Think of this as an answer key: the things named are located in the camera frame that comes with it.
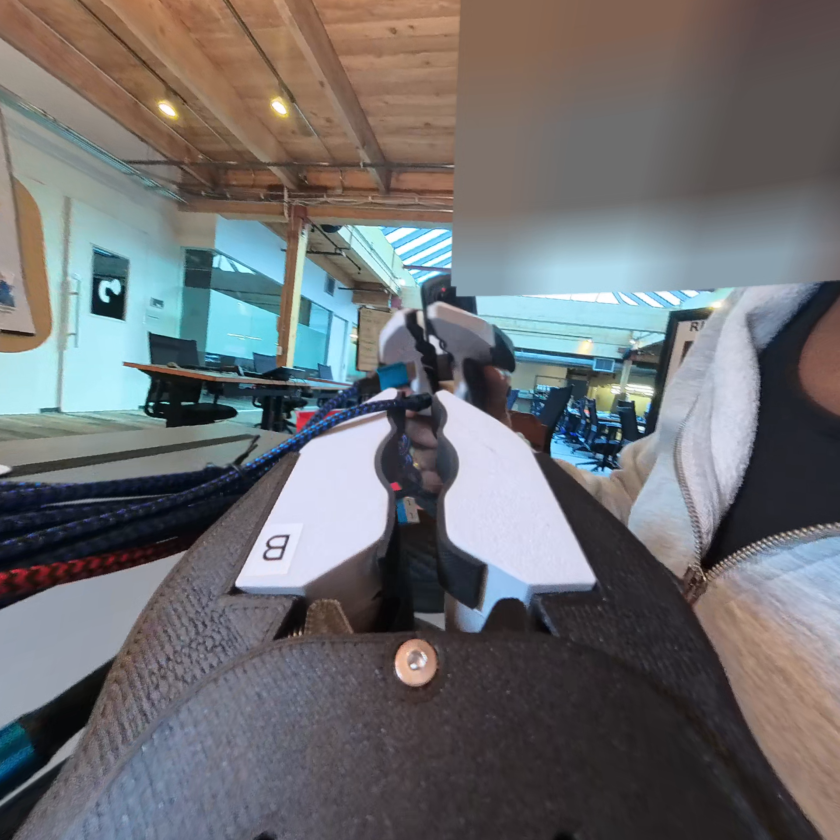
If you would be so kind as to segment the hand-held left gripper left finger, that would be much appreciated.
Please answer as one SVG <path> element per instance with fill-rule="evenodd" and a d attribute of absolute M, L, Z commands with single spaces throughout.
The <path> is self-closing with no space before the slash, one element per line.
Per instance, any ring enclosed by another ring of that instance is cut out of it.
<path fill-rule="evenodd" d="M 375 408 L 306 443 L 258 534 L 235 587 L 252 595 L 374 599 L 396 525 L 396 499 L 412 492 L 404 410 Z"/>

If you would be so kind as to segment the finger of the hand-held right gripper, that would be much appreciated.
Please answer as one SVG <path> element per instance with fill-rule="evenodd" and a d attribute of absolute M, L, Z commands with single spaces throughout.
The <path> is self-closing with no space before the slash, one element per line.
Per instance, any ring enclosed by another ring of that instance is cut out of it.
<path fill-rule="evenodd" d="M 422 309 L 394 313 L 381 332 L 379 367 L 405 363 L 413 374 L 407 389 L 412 393 L 434 393 L 434 346 L 427 336 Z"/>
<path fill-rule="evenodd" d="M 516 370 L 515 349 L 496 325 L 445 302 L 429 306 L 429 333 L 437 352 L 437 378 L 454 379 L 465 360 L 500 371 Z"/>

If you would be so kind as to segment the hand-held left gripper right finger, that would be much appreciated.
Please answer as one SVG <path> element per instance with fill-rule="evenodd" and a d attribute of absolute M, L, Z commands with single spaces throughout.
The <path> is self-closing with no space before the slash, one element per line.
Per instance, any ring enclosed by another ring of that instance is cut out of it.
<path fill-rule="evenodd" d="M 434 396 L 437 577 L 446 626 L 482 630 L 513 600 L 591 592 L 595 573 L 538 457 L 507 426 L 448 392 Z"/>

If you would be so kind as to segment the person's right forearm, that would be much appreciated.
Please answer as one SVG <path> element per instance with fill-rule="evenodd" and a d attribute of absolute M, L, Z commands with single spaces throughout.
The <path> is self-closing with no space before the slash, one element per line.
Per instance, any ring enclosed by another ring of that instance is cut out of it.
<path fill-rule="evenodd" d="M 626 446 L 619 456 L 618 467 L 609 475 L 596 474 L 560 458 L 553 462 L 627 526 L 634 504 L 654 469 L 659 438 L 659 433 L 654 432 Z"/>

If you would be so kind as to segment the person's right hand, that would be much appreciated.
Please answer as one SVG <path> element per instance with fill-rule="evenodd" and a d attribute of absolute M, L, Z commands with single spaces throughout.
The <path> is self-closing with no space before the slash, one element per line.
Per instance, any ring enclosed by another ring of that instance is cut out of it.
<path fill-rule="evenodd" d="M 493 366 L 485 366 L 482 374 L 486 384 L 486 413 L 500 423 L 511 426 L 507 400 L 508 373 Z M 437 473 L 437 447 L 432 420 L 429 416 L 406 412 L 405 432 L 413 451 L 413 462 L 420 475 L 421 487 L 436 496 L 443 482 Z"/>

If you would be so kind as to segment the brown wooden cabinet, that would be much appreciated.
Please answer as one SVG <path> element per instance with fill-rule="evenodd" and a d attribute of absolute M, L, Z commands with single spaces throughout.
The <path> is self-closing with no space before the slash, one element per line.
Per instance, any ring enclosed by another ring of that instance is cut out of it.
<path fill-rule="evenodd" d="M 522 436 L 535 453 L 550 454 L 553 432 L 549 426 L 530 413 L 510 412 L 509 419 L 512 430 Z"/>

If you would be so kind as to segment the black office chair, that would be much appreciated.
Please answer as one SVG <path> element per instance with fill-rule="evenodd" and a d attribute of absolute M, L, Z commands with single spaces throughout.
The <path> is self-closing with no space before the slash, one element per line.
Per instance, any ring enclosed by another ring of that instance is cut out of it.
<path fill-rule="evenodd" d="M 291 413 L 308 404 L 311 392 L 300 382 L 307 380 L 308 371 L 281 366 L 277 357 L 253 353 L 255 373 L 268 387 L 259 387 L 253 403 L 261 409 L 260 428 L 271 432 L 289 432 Z"/>
<path fill-rule="evenodd" d="M 196 341 L 178 339 L 149 332 L 150 364 L 168 371 L 199 371 Z M 162 419 L 166 427 L 188 427 L 215 424 L 236 418 L 235 408 L 218 401 L 203 400 L 204 381 L 183 375 L 150 374 L 150 387 L 143 412 L 147 417 Z"/>

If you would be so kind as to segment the row of black office chairs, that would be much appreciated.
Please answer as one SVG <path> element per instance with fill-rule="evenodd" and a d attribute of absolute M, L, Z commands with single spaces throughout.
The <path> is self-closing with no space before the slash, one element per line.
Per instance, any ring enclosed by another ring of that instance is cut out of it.
<path fill-rule="evenodd" d="M 650 405 L 618 398 L 602 412 L 595 399 L 571 398 L 552 436 L 549 453 L 584 471 L 609 475 L 617 470 L 625 449 L 648 432 Z"/>

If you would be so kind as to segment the glass office partition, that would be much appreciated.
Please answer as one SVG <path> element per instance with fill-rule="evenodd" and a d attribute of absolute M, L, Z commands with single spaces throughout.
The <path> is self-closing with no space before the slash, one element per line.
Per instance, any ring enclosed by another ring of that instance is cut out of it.
<path fill-rule="evenodd" d="M 183 289 L 177 336 L 200 354 L 252 361 L 278 352 L 282 282 L 208 248 L 183 249 Z M 305 265 L 292 362 L 342 373 L 350 326 L 338 313 L 338 285 L 311 262 Z"/>

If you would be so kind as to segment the long wooden desk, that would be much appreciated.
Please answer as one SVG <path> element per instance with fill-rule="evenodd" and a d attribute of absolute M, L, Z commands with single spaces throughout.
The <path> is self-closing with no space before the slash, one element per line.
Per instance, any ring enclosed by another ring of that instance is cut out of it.
<path fill-rule="evenodd" d="M 214 393 L 218 394 L 218 401 L 220 402 L 221 397 L 225 394 L 226 390 L 231 390 L 234 387 L 245 390 L 246 395 L 250 396 L 253 402 L 257 389 L 259 387 L 269 386 L 268 381 L 261 380 L 255 374 L 239 375 L 233 373 L 223 373 L 221 371 L 168 371 L 165 367 L 133 362 L 124 362 L 122 366 L 127 369 L 142 372 L 146 374 L 149 378 L 150 374 L 183 375 L 204 381 L 206 384 L 206 388 L 204 390 L 203 400 L 205 402 L 210 402 L 213 399 Z M 321 379 L 307 379 L 306 381 L 301 381 L 300 384 L 305 385 L 311 392 L 311 396 L 309 398 L 316 397 L 319 400 L 323 398 L 328 398 L 329 395 L 341 392 L 350 387 L 348 383 L 340 383 Z"/>

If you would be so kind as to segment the black framed sign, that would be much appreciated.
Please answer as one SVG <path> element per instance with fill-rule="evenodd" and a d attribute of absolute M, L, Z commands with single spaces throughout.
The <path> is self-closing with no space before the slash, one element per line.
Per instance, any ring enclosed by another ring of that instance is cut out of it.
<path fill-rule="evenodd" d="M 694 342 L 697 341 L 698 335 L 703 330 L 712 312 L 712 307 L 705 307 L 689 310 L 674 310 L 668 315 L 665 338 L 659 356 L 657 377 L 654 385 L 654 396 L 656 399 L 651 402 L 650 407 L 652 410 L 656 407 L 657 417 L 660 414 L 668 384 L 682 365 Z"/>

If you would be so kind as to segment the black shirt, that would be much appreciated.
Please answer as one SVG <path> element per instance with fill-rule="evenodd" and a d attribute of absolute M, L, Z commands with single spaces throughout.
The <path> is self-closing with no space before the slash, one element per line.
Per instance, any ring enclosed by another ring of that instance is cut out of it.
<path fill-rule="evenodd" d="M 838 304 L 825 283 L 759 355 L 757 428 L 740 489 L 702 568 L 780 533 L 838 521 L 838 409 L 807 394 L 800 361 L 820 321 Z"/>

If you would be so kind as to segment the wooden framed sign board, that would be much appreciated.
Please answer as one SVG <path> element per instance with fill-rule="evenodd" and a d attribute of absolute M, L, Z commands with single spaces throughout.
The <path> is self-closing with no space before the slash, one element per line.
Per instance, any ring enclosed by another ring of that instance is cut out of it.
<path fill-rule="evenodd" d="M 1 354 L 41 347 L 53 335 L 54 308 L 39 206 L 16 176 L 6 115 L 1 117 Z"/>

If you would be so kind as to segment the wooden post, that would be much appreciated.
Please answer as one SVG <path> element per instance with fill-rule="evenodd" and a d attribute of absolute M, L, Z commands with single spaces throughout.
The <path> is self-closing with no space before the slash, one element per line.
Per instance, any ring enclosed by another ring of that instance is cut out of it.
<path fill-rule="evenodd" d="M 287 226 L 285 273 L 280 294 L 280 311 L 277 320 L 278 367 L 291 367 L 294 362 L 298 336 L 301 290 L 308 256 L 310 220 L 306 209 L 294 206 Z"/>

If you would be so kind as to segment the black white wall poster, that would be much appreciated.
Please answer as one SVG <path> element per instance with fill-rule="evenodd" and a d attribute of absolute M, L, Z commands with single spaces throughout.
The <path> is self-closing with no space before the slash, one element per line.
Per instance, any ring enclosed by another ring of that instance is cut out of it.
<path fill-rule="evenodd" d="M 94 246 L 91 253 L 91 315 L 125 321 L 128 310 L 130 260 Z"/>

